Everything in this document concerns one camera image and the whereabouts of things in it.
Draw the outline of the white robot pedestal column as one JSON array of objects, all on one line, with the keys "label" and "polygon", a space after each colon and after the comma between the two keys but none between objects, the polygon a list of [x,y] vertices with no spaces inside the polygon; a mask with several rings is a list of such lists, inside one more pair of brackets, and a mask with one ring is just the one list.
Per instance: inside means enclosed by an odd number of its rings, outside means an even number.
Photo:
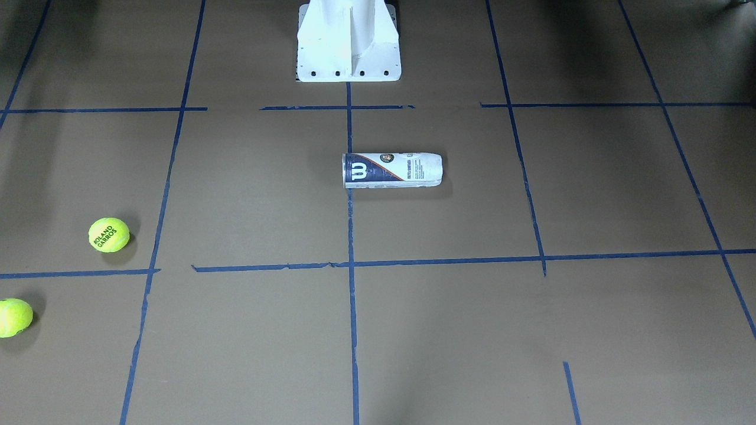
[{"label": "white robot pedestal column", "polygon": [[295,76],[303,83],[398,81],[397,1],[309,1],[299,7]]}]

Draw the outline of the yellow Roland Garros tennis ball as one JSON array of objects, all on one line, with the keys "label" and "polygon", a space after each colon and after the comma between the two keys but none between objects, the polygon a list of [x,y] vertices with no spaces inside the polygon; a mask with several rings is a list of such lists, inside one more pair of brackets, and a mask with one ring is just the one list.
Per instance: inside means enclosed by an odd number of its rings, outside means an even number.
[{"label": "yellow Roland Garros tennis ball", "polygon": [[87,241],[98,252],[115,253],[124,248],[131,238],[129,227],[114,217],[100,218],[87,232]]}]

